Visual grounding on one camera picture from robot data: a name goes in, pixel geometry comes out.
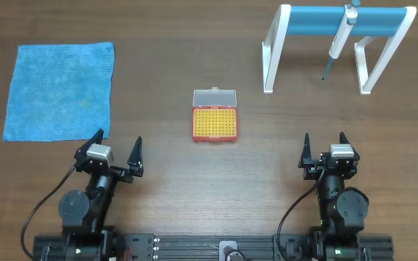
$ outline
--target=wooden tabletop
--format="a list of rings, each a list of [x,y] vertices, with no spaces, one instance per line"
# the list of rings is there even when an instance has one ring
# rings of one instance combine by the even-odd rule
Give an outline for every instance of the wooden tabletop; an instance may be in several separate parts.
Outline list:
[[[340,6],[346,1],[329,1]],[[110,138],[115,164],[143,137],[144,176],[120,184],[107,224],[126,233],[272,235],[310,186],[297,168],[305,132],[318,157],[344,131],[361,155],[347,186],[369,198],[365,231],[393,236],[396,259],[418,260],[418,11],[369,96],[358,90],[351,38],[328,80],[332,37],[287,37],[273,94],[262,92],[261,42],[283,1],[0,0],[0,260],[26,260],[20,230],[73,164],[84,141],[3,142],[17,46],[112,41]],[[319,0],[293,5],[323,5]],[[365,1],[404,7],[418,1]],[[369,66],[383,40],[366,48]],[[237,90],[239,142],[192,142],[196,88]],[[74,173],[36,213],[26,235],[57,234],[60,197],[84,189]],[[303,200],[284,232],[319,224],[316,197]]]

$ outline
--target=open plastic lid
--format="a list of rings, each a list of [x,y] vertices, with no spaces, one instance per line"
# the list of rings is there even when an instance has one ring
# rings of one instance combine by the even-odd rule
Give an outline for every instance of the open plastic lid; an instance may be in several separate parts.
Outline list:
[[[235,90],[219,90],[212,87],[210,90],[194,90],[193,107],[236,107],[237,92]]]

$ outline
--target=blue towel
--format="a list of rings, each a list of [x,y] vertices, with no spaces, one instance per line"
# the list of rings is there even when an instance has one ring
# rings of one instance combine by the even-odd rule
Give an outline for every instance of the blue towel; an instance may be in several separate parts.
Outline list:
[[[107,138],[113,68],[112,43],[19,46],[3,140]]]

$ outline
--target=brown wood surface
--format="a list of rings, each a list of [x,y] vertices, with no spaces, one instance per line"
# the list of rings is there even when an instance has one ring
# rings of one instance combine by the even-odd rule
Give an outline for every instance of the brown wood surface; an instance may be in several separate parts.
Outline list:
[[[342,5],[346,1],[328,1]],[[418,260],[418,11],[370,96],[359,95],[353,47],[347,44],[329,80],[321,74],[332,37],[288,37],[274,94],[263,94],[261,41],[284,1],[0,0],[0,260],[26,260],[20,229],[36,203],[73,163],[83,141],[3,142],[17,46],[113,41],[110,138],[116,164],[137,136],[144,140],[143,178],[120,184],[108,224],[159,235],[272,235],[284,211],[312,182],[297,163],[305,132],[313,155],[345,131],[361,155],[346,184],[370,198],[366,232],[389,233],[397,260]],[[290,1],[323,5],[323,1]],[[418,1],[368,0],[404,7]],[[367,49],[373,65],[384,42]],[[194,144],[196,88],[237,90],[239,142]],[[36,213],[26,236],[59,233],[59,198],[83,189],[75,173]],[[316,197],[298,205],[284,231],[319,224]]]

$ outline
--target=white plastic bracket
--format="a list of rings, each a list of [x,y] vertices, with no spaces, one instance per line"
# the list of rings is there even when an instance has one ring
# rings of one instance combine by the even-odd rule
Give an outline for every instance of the white plastic bracket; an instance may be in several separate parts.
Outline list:
[[[274,91],[276,69],[282,55],[284,39],[287,36],[290,13],[291,6],[289,4],[280,5],[270,25],[266,40],[262,42],[263,89],[265,94],[271,94]]]
[[[414,21],[415,14],[417,13],[417,8],[406,7],[406,9],[407,13],[403,19],[403,22],[401,22],[399,25],[395,35],[389,37],[386,41],[385,48],[383,49],[383,52],[380,55],[380,58],[378,59],[377,64],[375,65],[370,75],[367,72],[367,62],[364,48],[367,44],[374,40],[374,37],[366,36],[354,44],[354,53],[356,54],[356,66],[359,79],[359,90],[362,95],[370,94],[378,78],[382,74],[386,65],[406,35],[407,30],[411,27],[412,21]]]

